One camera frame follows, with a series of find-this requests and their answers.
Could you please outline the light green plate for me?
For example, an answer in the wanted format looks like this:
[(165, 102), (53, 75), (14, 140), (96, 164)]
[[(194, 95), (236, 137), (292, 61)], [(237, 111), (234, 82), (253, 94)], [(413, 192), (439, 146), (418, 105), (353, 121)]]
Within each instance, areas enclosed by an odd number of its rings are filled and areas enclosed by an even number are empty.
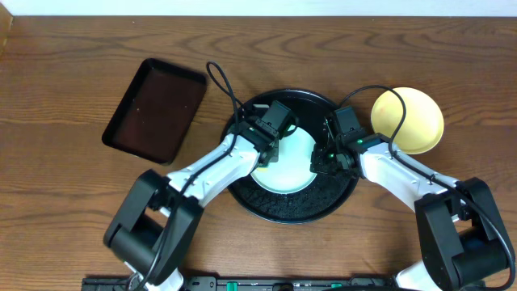
[(276, 194), (292, 194), (308, 187), (317, 177), (310, 170), (316, 142), (302, 128), (284, 137), (279, 143), (277, 162), (257, 167), (250, 176), (262, 188)]

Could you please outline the yellow plate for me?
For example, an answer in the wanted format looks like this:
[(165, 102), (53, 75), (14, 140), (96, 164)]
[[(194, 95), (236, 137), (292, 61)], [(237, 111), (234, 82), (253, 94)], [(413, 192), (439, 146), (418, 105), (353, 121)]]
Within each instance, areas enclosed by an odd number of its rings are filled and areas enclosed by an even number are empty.
[[(438, 104), (426, 93), (411, 88), (394, 90), (406, 106), (406, 118), (394, 138), (394, 144), (407, 154), (423, 154), (433, 149), (444, 131), (443, 113)], [(381, 94), (373, 104), (371, 124), (375, 133), (390, 137), (400, 123), (402, 105), (391, 91)]]

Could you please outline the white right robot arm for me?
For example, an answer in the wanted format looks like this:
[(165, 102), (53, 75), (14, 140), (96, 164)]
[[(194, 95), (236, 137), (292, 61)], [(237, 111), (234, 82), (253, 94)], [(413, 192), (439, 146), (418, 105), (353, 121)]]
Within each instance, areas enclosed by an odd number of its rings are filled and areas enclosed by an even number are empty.
[(499, 288), (514, 284), (515, 251), (481, 179), (460, 181), (433, 171), (379, 133), (339, 135), (316, 145), (310, 170), (366, 179), (414, 211), (422, 259), (397, 274), (402, 288), (478, 289), (480, 281), (503, 270), (509, 277)]

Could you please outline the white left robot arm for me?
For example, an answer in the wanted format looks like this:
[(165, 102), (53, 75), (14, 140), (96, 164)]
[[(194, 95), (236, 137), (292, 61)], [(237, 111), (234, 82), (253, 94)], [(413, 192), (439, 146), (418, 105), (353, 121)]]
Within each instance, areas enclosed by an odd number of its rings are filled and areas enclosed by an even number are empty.
[(128, 290), (178, 290), (178, 270), (205, 206), (236, 180), (277, 154), (298, 126), (295, 117), (249, 117), (232, 124), (220, 145), (189, 167), (165, 176), (140, 175), (103, 237), (133, 271)]

